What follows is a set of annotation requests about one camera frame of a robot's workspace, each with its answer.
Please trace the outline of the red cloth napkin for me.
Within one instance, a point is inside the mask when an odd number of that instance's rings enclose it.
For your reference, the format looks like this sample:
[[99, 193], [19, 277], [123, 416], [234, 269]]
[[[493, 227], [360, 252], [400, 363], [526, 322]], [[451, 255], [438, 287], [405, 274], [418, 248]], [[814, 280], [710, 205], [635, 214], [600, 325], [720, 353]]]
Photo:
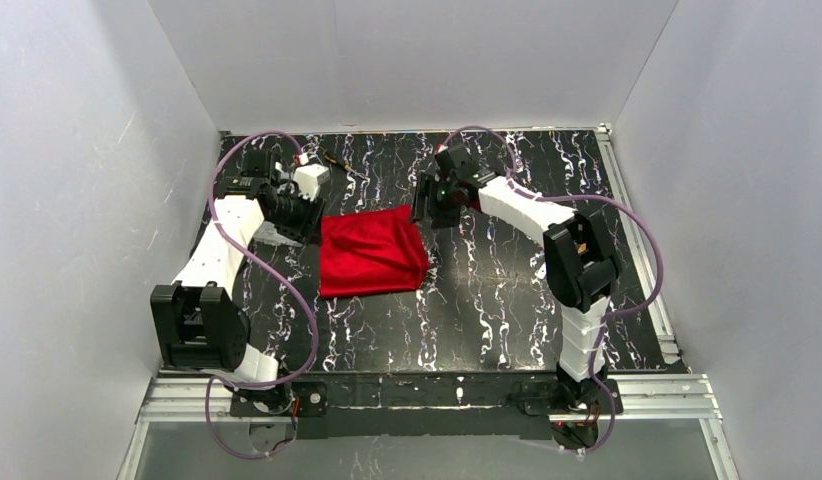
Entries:
[[418, 289], [430, 267], [411, 207], [326, 216], [319, 294], [348, 298]]

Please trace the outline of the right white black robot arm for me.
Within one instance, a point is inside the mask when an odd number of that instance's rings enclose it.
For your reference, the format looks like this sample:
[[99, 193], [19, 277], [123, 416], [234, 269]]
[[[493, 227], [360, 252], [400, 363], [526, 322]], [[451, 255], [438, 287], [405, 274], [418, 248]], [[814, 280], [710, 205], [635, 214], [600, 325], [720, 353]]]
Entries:
[[434, 228], [457, 225], [462, 210], [473, 208], [521, 231], [544, 251], [546, 282], [561, 306], [563, 346], [559, 371], [574, 382], [604, 366], [599, 353], [602, 318], [619, 276], [619, 262], [600, 211], [577, 212], [522, 189], [497, 173], [468, 180], [422, 174], [410, 220], [425, 218]]

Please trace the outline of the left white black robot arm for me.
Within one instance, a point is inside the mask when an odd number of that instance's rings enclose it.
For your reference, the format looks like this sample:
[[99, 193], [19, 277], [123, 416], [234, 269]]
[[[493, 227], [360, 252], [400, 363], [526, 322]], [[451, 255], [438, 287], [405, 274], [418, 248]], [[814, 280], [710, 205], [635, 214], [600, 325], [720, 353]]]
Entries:
[[240, 386], [271, 388], [280, 363], [254, 347], [233, 287], [251, 241], [303, 246], [321, 239], [329, 169], [302, 156], [285, 168], [268, 151], [245, 154], [240, 171], [215, 182], [207, 226], [184, 268], [155, 286], [150, 306], [165, 366], [217, 374]]

